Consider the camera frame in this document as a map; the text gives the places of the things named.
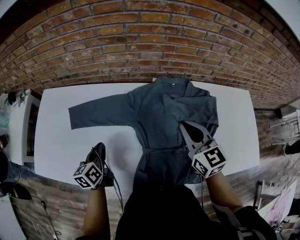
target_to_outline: coat sleeve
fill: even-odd
[[[94,126],[130,126],[135,118],[129,94],[92,100],[69,108],[71,129]]]

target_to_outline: white wall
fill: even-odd
[[[290,26],[300,41],[300,0],[265,0]]]
[[[0,18],[17,0],[0,0]]]

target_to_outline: cable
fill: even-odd
[[[106,164],[106,162],[104,162],[104,165],[107,166],[107,168],[111,171],[111,169],[110,169],[109,166]],[[118,181],[116,180],[116,178],[115,178],[114,175],[113,175],[113,180],[114,180],[114,182],[116,182],[116,184],[117,184],[117,187],[118,187],[118,190],[119,190],[119,193],[120,193],[120,197],[119,197],[119,195],[118,195],[118,193],[117,193],[117,189],[116,189],[115,184],[113,185],[113,187],[114,187],[114,190],[116,191],[116,194],[117,194],[118,199],[119,199],[119,201],[120,201],[121,208],[122,208],[122,213],[124,213],[124,208],[123,208],[123,198],[122,198],[121,190],[120,190]]]
[[[204,199],[203,199],[203,181],[202,181],[202,176],[200,175],[201,179],[201,196],[202,196],[202,210],[204,211]]]
[[[11,198],[17,199],[17,200],[23,200],[23,201],[31,201],[31,200],[32,200],[32,199],[27,200],[27,199],[16,198],[16,197],[12,197],[12,196],[10,196],[10,195],[8,195],[8,196],[11,197]],[[45,212],[46,212],[46,215],[47,215],[47,217],[48,217],[48,219],[49,219],[49,222],[50,222],[51,227],[52,227],[53,232],[54,232],[53,236],[50,236],[50,237],[52,237],[52,238],[58,240],[58,235],[61,235],[61,232],[55,230],[55,228],[54,228],[54,226],[53,226],[53,224],[52,224],[52,220],[51,220],[51,218],[50,218],[50,216],[49,216],[49,214],[48,214],[48,212],[47,212],[47,210],[46,210],[46,203],[45,203],[45,201],[43,201],[41,198],[39,198],[39,197],[37,197],[37,196],[31,195],[31,197],[38,198],[38,199],[41,201],[41,204],[42,204],[42,206],[43,206],[43,208],[44,208],[44,210],[45,210]]]
[[[99,156],[99,154],[97,153],[97,151],[96,151],[94,148],[92,148],[92,150],[94,150],[94,152],[97,154],[97,156],[98,156],[98,158],[99,158],[99,161],[101,162],[101,167],[102,167],[103,174],[102,174],[102,179],[101,179],[101,181],[99,182],[99,185],[100,185],[100,184],[102,183],[102,181],[103,181],[104,167],[103,167],[102,159],[101,159],[101,157]],[[106,164],[106,162],[104,162],[104,165],[107,166],[107,168],[111,171],[111,169],[110,169],[109,166]],[[120,193],[120,197],[119,197],[119,195],[118,195],[118,193],[117,193],[117,189],[116,189],[115,184],[113,184],[113,187],[114,187],[114,190],[116,191],[116,194],[117,194],[118,199],[119,199],[119,201],[120,201],[121,208],[122,208],[122,213],[124,213],[124,208],[123,208],[123,198],[122,198],[121,190],[120,190],[119,184],[118,184],[118,182],[117,182],[117,180],[116,180],[116,178],[115,178],[114,175],[113,175],[113,180],[114,180],[114,182],[116,182],[116,184],[117,184],[117,187],[118,187],[118,190],[119,190],[119,193]]]
[[[1,200],[1,202],[13,204],[13,205],[15,205],[15,206],[19,209],[19,211],[22,211],[22,210],[18,207],[18,205],[15,204],[15,203],[13,203],[13,202],[6,202],[6,201],[3,201],[3,200]],[[34,224],[34,222],[33,222],[32,219],[31,219],[31,217],[30,217],[27,213],[25,213],[24,211],[22,211],[22,214],[26,215],[26,217],[29,218],[29,220],[31,221],[31,223],[32,223],[32,225],[33,225],[33,227],[34,227],[34,230],[36,231],[37,236],[39,236],[41,239],[45,239],[45,237],[44,237],[43,234],[42,234],[42,230],[43,230],[44,233],[45,233],[48,237],[54,238],[55,234],[52,234],[51,227],[50,227],[49,225],[46,225],[46,226],[47,226],[47,230],[48,230],[48,231],[50,232],[50,234],[52,234],[52,235],[48,234],[48,233],[46,232],[46,230],[41,226],[41,224],[37,224],[37,227],[36,227],[36,225]],[[55,231],[54,233],[56,233],[57,235],[61,235],[61,233],[58,232],[58,231]]]

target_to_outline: black and white cube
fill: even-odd
[[[194,155],[192,166],[204,177],[208,178],[222,170],[226,158],[219,145]]]
[[[81,165],[73,174],[74,180],[82,189],[96,187],[102,177],[101,170],[93,162]]]

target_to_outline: wooden floor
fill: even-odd
[[[253,205],[258,180],[265,179],[267,182],[273,182],[278,187],[283,188],[298,177],[300,170],[299,154],[292,155],[289,158],[283,155],[282,145],[276,147],[270,145],[272,138],[289,136],[290,129],[287,126],[269,128],[270,123],[277,121],[274,112],[258,111],[255,112],[255,116],[259,134],[260,165],[228,176],[244,205]],[[46,201],[47,211],[51,215],[54,228],[62,234],[59,236],[60,240],[75,240],[76,237],[81,235],[88,191],[83,191],[75,185],[39,176],[21,179],[20,183],[32,195]],[[195,195],[200,201],[201,185],[194,186],[194,189]],[[121,209],[114,189],[107,188],[106,192],[113,239],[121,217]],[[300,188],[298,187],[296,197],[299,196]],[[206,213],[211,219],[216,219],[206,183],[204,183],[204,201]],[[49,235],[52,235],[53,232],[39,199],[34,198],[32,201],[15,200],[14,203],[21,224],[30,240],[51,239]]]

